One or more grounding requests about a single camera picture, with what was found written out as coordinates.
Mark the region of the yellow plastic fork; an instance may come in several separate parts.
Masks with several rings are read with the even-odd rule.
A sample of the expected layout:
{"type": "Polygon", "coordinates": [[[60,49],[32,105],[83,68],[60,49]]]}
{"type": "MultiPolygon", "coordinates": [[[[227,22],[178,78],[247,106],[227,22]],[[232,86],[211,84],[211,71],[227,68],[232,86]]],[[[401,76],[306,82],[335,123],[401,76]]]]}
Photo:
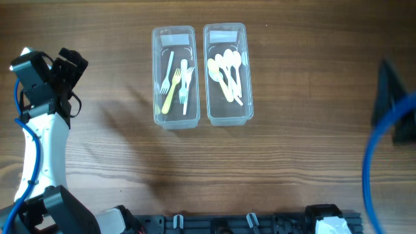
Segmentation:
{"type": "Polygon", "coordinates": [[[172,85],[169,89],[168,95],[164,101],[164,105],[162,106],[162,110],[161,112],[163,114],[168,114],[169,110],[170,110],[170,106],[172,104],[172,98],[174,95],[174,91],[176,89],[176,85],[179,84],[179,82],[181,81],[181,69],[177,68],[175,70],[174,76],[172,78],[172,85]]]}

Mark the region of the light blue plastic fork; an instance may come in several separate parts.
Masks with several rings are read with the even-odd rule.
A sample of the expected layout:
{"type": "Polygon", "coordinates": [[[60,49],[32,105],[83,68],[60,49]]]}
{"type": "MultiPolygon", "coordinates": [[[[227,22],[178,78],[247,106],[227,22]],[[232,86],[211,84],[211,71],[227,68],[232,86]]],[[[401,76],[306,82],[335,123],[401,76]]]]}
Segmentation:
{"type": "Polygon", "coordinates": [[[181,60],[181,88],[179,89],[179,101],[180,104],[184,104],[187,98],[187,90],[186,90],[186,74],[188,68],[188,61],[187,59],[181,60]]]}

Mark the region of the white plastic fork long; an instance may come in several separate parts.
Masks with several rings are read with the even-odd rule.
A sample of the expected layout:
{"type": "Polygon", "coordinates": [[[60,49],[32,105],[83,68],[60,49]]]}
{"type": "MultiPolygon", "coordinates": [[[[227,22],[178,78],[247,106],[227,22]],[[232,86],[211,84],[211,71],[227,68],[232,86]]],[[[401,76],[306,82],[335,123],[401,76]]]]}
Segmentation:
{"type": "Polygon", "coordinates": [[[194,67],[190,67],[187,70],[187,73],[185,75],[185,88],[186,88],[186,97],[185,97],[185,101],[184,101],[184,105],[183,105],[183,115],[186,115],[187,113],[187,105],[188,105],[188,98],[189,98],[189,86],[190,86],[190,82],[192,80],[192,73],[194,71],[194,67]]]}

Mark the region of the yellow plastic spoon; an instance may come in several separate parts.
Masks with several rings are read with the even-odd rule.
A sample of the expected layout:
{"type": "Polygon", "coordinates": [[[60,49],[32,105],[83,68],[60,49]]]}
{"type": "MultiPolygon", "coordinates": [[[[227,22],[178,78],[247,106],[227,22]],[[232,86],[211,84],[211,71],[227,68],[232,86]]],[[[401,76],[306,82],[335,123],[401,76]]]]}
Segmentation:
{"type": "Polygon", "coordinates": [[[223,92],[226,100],[230,103],[233,102],[233,100],[234,100],[233,95],[232,95],[231,91],[229,90],[227,84],[224,82],[223,75],[219,71],[218,63],[214,59],[209,58],[207,60],[207,67],[208,67],[208,71],[209,71],[209,75],[210,75],[211,79],[220,84],[220,87],[222,89],[222,92],[223,92]]]}

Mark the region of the white plastic spoon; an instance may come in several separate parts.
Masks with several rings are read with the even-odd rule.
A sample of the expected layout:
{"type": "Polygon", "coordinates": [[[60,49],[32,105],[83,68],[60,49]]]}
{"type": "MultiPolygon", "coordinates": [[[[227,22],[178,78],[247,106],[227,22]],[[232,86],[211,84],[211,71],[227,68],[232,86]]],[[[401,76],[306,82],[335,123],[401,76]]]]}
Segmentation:
{"type": "Polygon", "coordinates": [[[215,73],[209,70],[209,76],[213,81],[218,82],[220,84],[222,92],[228,102],[231,103],[235,100],[240,106],[243,106],[243,102],[240,100],[240,98],[234,95],[231,91],[229,91],[227,84],[224,82],[222,73],[220,72],[215,73]]]}
{"type": "Polygon", "coordinates": [[[237,85],[235,84],[234,79],[232,78],[231,75],[231,67],[233,65],[233,60],[234,60],[234,55],[233,52],[230,49],[226,49],[224,51],[224,56],[223,58],[225,59],[226,62],[226,68],[227,68],[227,79],[228,79],[228,84],[229,87],[231,88],[232,92],[235,94],[237,91],[237,85]]]}

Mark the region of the white spoon crossing diagonal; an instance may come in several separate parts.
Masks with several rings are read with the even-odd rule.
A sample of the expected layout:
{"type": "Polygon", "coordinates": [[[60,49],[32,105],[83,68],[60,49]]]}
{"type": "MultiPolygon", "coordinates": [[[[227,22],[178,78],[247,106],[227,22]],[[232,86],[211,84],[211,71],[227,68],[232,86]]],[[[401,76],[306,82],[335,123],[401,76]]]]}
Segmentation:
{"type": "Polygon", "coordinates": [[[227,85],[232,94],[237,95],[239,98],[241,97],[241,89],[238,87],[236,82],[231,76],[230,69],[227,67],[228,63],[226,62],[225,58],[221,54],[216,54],[214,57],[215,61],[218,63],[219,68],[221,68],[227,78],[227,85]]]}

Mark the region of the white spoon slanted handle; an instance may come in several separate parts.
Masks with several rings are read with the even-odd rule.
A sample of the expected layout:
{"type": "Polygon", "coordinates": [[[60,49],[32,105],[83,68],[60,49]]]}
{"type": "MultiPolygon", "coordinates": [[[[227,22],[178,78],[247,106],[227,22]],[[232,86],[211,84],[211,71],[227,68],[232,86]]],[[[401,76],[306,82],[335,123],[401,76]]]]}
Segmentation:
{"type": "Polygon", "coordinates": [[[233,67],[235,69],[236,79],[237,79],[237,86],[239,88],[238,96],[241,98],[242,97],[242,88],[241,88],[241,78],[240,78],[239,68],[240,68],[240,65],[242,63],[242,59],[241,59],[241,55],[238,51],[234,51],[233,56],[234,56],[233,67]]]}

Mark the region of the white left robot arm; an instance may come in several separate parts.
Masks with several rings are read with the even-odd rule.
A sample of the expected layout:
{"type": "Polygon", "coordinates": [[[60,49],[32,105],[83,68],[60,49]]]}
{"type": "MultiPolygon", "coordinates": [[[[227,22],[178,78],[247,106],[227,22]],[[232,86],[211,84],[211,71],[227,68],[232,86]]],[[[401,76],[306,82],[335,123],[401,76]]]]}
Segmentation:
{"type": "Polygon", "coordinates": [[[24,48],[10,70],[16,74],[16,123],[25,137],[23,173],[14,203],[1,210],[2,233],[129,233],[131,215],[118,206],[92,214],[66,182],[66,143],[74,118],[70,99],[88,66],[62,48],[56,59],[24,48]]]}

